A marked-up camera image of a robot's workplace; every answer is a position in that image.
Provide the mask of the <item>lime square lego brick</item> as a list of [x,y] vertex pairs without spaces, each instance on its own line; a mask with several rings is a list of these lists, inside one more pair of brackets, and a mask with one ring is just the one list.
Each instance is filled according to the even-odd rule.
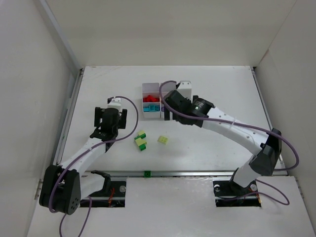
[[166,144],[168,143],[168,138],[165,137],[165,136],[160,136],[160,137],[158,138],[158,142],[159,142],[159,143],[162,143],[162,144],[164,144],[164,145],[166,145]]

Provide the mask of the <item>teal rounded lego brick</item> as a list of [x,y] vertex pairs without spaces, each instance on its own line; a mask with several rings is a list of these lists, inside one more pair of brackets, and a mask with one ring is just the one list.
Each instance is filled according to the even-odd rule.
[[150,112],[159,112],[160,107],[158,105],[150,105],[149,106]]

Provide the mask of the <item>green and lime lego cluster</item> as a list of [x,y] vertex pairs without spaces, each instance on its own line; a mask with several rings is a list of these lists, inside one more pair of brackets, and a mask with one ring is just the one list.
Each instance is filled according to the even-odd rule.
[[136,145],[138,146],[140,151],[143,151],[146,149],[147,140],[146,140],[146,133],[145,131],[141,130],[138,132],[137,136],[134,138],[134,141]]

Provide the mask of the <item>red rounded lego brick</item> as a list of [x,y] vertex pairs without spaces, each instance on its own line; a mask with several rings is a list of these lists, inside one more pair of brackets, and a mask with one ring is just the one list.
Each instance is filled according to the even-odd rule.
[[151,102],[151,95],[148,95],[147,97],[144,97],[144,98],[143,98],[143,102],[144,102],[144,103]]

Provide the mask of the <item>green lego brick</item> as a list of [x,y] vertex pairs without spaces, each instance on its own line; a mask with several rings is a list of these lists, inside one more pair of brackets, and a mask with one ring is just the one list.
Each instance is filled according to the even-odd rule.
[[151,171],[144,171],[144,178],[151,178]]

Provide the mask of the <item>red round lego piece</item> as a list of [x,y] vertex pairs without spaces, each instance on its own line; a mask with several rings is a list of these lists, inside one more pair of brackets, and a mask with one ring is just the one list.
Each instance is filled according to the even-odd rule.
[[159,98],[151,97],[151,102],[159,102],[159,101],[160,101]]

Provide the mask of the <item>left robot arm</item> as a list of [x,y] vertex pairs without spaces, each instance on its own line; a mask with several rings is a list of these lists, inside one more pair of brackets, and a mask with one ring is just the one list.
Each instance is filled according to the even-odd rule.
[[59,165],[50,165],[44,174],[39,204],[71,215],[80,201],[93,193],[106,194],[111,176],[104,171],[85,172],[116,141],[120,129],[126,128],[127,110],[95,108],[95,130],[85,145],[71,158]]

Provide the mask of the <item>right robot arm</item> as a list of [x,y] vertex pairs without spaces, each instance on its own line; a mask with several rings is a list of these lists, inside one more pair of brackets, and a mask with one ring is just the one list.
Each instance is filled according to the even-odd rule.
[[177,90],[169,92],[163,99],[175,121],[216,132],[251,152],[251,158],[234,171],[226,185],[231,196],[245,194],[255,179],[273,174],[282,150],[279,130],[242,124],[213,103],[197,96],[190,100]]

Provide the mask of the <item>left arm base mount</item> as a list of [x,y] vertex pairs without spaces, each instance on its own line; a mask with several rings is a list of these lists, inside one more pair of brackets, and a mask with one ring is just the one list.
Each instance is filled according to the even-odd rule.
[[92,208],[125,207],[126,181],[112,181],[107,191],[97,191],[90,195]]

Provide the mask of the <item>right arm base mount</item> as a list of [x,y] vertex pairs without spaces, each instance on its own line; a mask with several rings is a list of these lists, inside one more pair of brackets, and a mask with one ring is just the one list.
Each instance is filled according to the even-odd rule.
[[256,181],[246,188],[229,180],[213,180],[216,207],[261,207]]

